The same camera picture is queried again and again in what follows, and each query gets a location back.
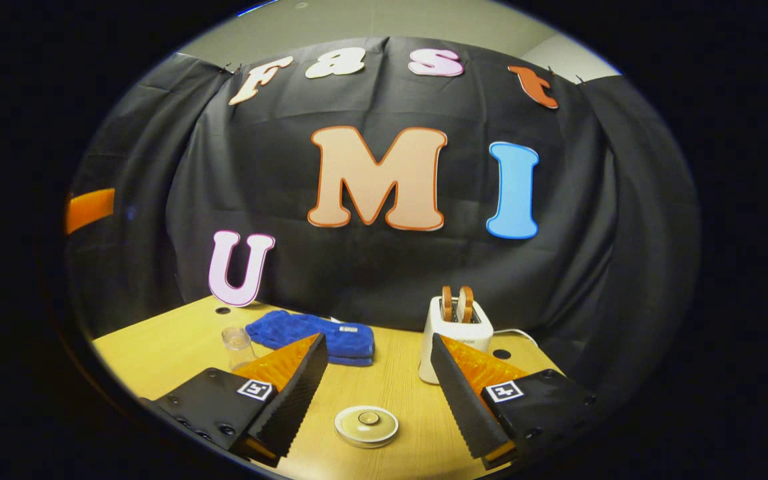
cutout letter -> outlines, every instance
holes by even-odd
[[[307,68],[307,72],[304,73],[308,79],[318,79],[320,77],[326,77],[330,74],[335,75],[347,75],[354,73],[363,68],[363,56],[366,55],[366,51],[360,47],[348,47],[346,49],[338,49],[338,51],[330,51],[322,57],[318,57],[318,63],[314,63]]]
[[[354,127],[314,131],[311,140],[322,149],[316,207],[307,220],[317,227],[342,227],[351,214],[342,207],[342,185],[360,220],[371,225],[390,190],[396,201],[385,219],[399,230],[432,231],[443,226],[437,209],[437,161],[446,134],[431,128],[402,130],[380,163]]]
[[[454,51],[418,49],[411,52],[411,60],[408,68],[417,75],[457,77],[464,73],[464,66],[457,62],[458,54]]]
[[[256,68],[251,68],[247,74],[247,80],[239,89],[239,93],[235,94],[235,97],[229,100],[228,105],[235,105],[242,103],[244,100],[248,100],[257,94],[257,85],[266,85],[274,78],[277,73],[277,68],[286,67],[292,63],[292,57],[284,57],[280,60],[272,61],[272,63],[266,63]]]
[[[251,254],[247,258],[245,282],[234,288],[227,283],[229,256],[233,247],[237,246],[241,236],[234,231],[220,230],[215,232],[215,249],[213,259],[209,264],[209,289],[216,298],[233,307],[244,307],[252,303],[259,292],[259,280],[263,276],[265,253],[275,246],[274,237],[254,233],[247,238],[247,246]]]
[[[491,143],[490,150],[499,162],[499,203],[487,230],[502,238],[535,237],[539,226],[533,220],[533,168],[539,154],[508,142]]]
[[[543,91],[544,88],[549,88],[549,82],[540,78],[526,67],[509,67],[509,72],[517,73],[517,78],[521,80],[521,88],[527,95],[538,103],[542,104],[548,109],[558,109],[559,103],[553,98],[547,97],[547,94]]]

table surface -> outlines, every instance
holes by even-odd
[[[206,297],[152,319],[94,340],[110,370],[132,394],[155,400],[205,368],[229,371],[229,356],[221,340],[228,326],[243,327],[271,310],[262,303],[226,307]],[[438,385],[417,374],[423,334],[372,327],[375,357],[370,367],[328,364],[313,396],[289,456],[277,468],[280,475],[302,480],[375,478],[476,478],[488,474],[480,459],[472,459]],[[253,344],[256,355],[271,349]],[[506,349],[506,361],[535,373],[559,368],[530,340],[518,334],[497,334],[488,352]],[[338,437],[333,418],[355,405],[382,407],[399,420],[392,443],[359,449]],[[505,468],[506,465],[492,471]]]

black cloth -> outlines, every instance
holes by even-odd
[[[305,78],[320,55],[349,46],[366,49],[361,72]],[[415,75],[409,53],[420,48],[458,52],[465,72]],[[252,67],[286,55],[293,63],[255,97],[228,105]],[[524,94],[509,65],[548,80],[558,109]],[[76,194],[118,189],[115,215],[71,237],[74,291],[94,335],[206,297],[213,234],[262,233],[277,244],[257,300],[421,331],[442,285],[469,285],[494,328],[534,332],[565,373],[610,407],[657,364],[691,300],[695,188],[671,133],[620,76],[573,84],[498,52],[405,37],[296,49],[232,76],[174,55],[147,78],[157,76],[185,91],[152,97],[140,82],[97,134],[76,182]],[[393,192],[372,225],[360,222],[349,195],[348,225],[311,225],[320,150],[310,136],[334,125],[356,127],[379,161],[405,128],[444,131],[443,227],[387,225]],[[539,233],[528,240],[485,228],[497,210],[499,168],[488,152],[497,141],[539,154]],[[243,280],[247,253],[244,242],[234,250],[232,285]]]

blue letter i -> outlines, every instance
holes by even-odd
[[[533,167],[539,154],[508,142],[491,143],[490,150],[499,161],[499,203],[487,230],[502,238],[535,237],[539,226],[533,220]]]

ceiling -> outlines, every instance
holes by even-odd
[[[429,37],[521,57],[557,33],[489,0],[276,0],[229,19],[180,52],[216,65],[256,63],[352,37]]]

